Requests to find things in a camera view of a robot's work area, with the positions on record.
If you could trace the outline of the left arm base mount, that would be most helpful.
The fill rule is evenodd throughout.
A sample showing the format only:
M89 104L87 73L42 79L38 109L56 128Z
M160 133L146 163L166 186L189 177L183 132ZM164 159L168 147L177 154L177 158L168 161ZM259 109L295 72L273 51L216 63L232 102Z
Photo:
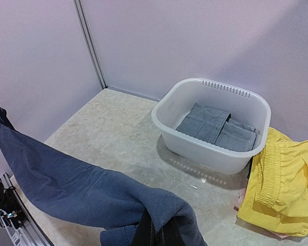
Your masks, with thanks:
M14 191L14 186L4 188L4 185L0 182L0 218L3 219L4 225L19 229L27 217Z

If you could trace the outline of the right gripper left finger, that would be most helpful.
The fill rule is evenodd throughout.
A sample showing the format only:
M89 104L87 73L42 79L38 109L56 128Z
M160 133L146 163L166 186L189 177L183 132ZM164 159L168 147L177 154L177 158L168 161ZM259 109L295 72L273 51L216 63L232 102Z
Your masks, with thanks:
M154 245L154 227L151 216L147 210L144 210L137 230L134 234L131 246L153 246Z

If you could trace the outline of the navy blue tank top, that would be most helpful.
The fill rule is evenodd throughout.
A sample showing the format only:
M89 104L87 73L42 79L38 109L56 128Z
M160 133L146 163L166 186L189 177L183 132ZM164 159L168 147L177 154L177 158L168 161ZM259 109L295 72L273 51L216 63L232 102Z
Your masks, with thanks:
M0 150L35 207L60 220L102 228L101 245L131 245L144 210L152 219L154 245L160 245L160 231L173 217L186 245L205 245L185 200L18 132L1 107Z

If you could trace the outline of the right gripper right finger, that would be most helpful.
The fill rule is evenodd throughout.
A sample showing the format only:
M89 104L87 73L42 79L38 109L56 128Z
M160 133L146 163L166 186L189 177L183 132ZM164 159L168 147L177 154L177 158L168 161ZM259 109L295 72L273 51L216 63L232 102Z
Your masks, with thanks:
M176 220L173 217L160 231L160 245L163 246L186 246L184 243Z

